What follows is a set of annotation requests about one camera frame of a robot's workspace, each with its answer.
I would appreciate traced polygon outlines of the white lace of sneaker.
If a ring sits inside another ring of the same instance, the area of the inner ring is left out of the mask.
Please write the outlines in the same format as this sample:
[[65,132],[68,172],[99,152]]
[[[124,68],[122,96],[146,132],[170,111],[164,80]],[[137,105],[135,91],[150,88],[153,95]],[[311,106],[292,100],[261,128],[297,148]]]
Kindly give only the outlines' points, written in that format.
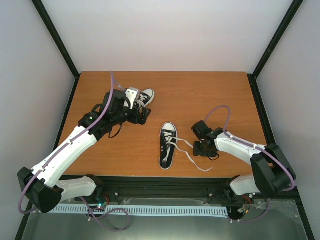
[[136,101],[140,109],[147,107],[151,102],[151,97],[148,94],[141,93]]
[[170,154],[170,150],[171,150],[171,146],[174,146],[178,151],[182,152],[182,153],[185,153],[187,158],[195,165],[195,167],[202,171],[202,172],[208,172],[210,170],[213,169],[213,167],[209,168],[209,169],[203,169],[201,167],[199,167],[196,162],[192,159],[192,157],[190,156],[190,154],[185,151],[185,150],[182,150],[178,147],[177,143],[174,143],[173,140],[176,140],[176,141],[183,141],[185,142],[190,148],[194,149],[194,147],[185,139],[182,139],[182,138],[178,138],[178,137],[175,137],[172,133],[169,133],[169,132],[165,132],[164,133],[164,142],[166,145],[169,145],[169,148],[168,150],[166,151],[166,154],[164,156],[164,159],[162,160],[163,163],[167,163],[168,162],[168,157],[169,157],[169,154]]

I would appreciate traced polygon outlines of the black canvas sneaker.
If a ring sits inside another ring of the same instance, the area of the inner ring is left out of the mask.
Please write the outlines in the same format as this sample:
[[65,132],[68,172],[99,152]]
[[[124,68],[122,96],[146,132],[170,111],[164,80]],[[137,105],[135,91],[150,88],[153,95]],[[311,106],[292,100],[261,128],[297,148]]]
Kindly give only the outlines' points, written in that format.
[[151,88],[148,88],[143,90],[140,93],[136,103],[140,108],[145,108],[152,103],[154,98],[155,98],[155,91]]
[[159,166],[168,170],[173,164],[173,156],[177,143],[178,131],[172,122],[165,122],[160,129],[160,157]]

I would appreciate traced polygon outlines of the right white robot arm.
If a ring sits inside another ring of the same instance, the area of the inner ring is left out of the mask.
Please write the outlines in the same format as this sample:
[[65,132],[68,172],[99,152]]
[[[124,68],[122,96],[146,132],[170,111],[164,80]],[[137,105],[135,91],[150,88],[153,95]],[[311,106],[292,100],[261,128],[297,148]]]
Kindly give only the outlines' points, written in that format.
[[191,130],[197,137],[193,144],[195,157],[219,158],[219,153],[230,154],[252,168],[252,174],[234,178],[229,188],[237,196],[246,194],[263,194],[274,198],[283,191],[295,187],[296,174],[281,148],[255,144],[232,135],[223,128],[209,128],[204,121],[199,121]]

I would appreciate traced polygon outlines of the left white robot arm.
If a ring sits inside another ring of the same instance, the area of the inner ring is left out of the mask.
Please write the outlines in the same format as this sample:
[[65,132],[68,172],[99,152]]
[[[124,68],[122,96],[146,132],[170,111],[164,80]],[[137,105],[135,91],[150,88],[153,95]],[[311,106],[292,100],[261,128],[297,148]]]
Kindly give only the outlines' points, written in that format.
[[71,180],[61,180],[61,176],[105,135],[112,139],[113,127],[122,127],[125,122],[144,125],[151,113],[147,106],[154,97],[155,91],[150,88],[139,91],[130,87],[107,92],[103,102],[85,114],[70,136],[47,158],[31,169],[23,167],[18,172],[22,195],[42,213],[69,199],[101,200],[104,184],[97,176],[88,174]]

